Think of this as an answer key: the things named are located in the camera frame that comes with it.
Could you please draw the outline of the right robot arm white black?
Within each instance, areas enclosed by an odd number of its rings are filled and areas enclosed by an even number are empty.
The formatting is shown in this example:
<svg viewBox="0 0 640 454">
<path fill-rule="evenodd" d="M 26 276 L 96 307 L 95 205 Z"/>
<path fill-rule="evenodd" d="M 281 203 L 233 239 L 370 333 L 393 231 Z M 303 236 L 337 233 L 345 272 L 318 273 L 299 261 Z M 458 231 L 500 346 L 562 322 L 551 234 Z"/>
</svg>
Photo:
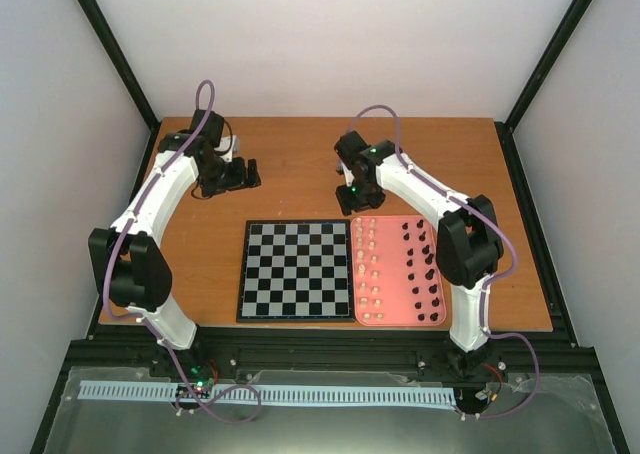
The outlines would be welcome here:
<svg viewBox="0 0 640 454">
<path fill-rule="evenodd" d="M 435 229 L 435 263 L 451 285 L 453 301 L 443 359 L 452 375 L 469 378 L 488 355 L 490 280 L 504 255 L 493 204 L 484 195 L 469 198 L 449 188 L 389 140 L 371 145 L 349 131 L 334 151 L 345 177 L 336 188 L 345 215 L 378 208 L 391 192 Z"/>
</svg>

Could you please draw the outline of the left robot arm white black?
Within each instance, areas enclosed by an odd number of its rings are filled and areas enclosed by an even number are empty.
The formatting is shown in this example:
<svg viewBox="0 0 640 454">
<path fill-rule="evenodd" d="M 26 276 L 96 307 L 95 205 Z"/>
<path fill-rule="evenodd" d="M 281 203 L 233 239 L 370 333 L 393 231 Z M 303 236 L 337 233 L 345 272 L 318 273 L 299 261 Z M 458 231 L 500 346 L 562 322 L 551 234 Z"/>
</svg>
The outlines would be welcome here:
<svg viewBox="0 0 640 454">
<path fill-rule="evenodd" d="M 172 294 L 173 276 L 161 252 L 164 231 L 184 194 L 200 187 L 213 196 L 260 185 L 257 163 L 235 153 L 233 134 L 212 140 L 171 133 L 159 144 L 153 166 L 125 211 L 88 239 L 96 287 L 113 320 L 145 324 L 160 345 L 175 349 L 172 362 L 186 376 L 201 374 L 208 352 L 194 342 L 197 325 Z"/>
</svg>

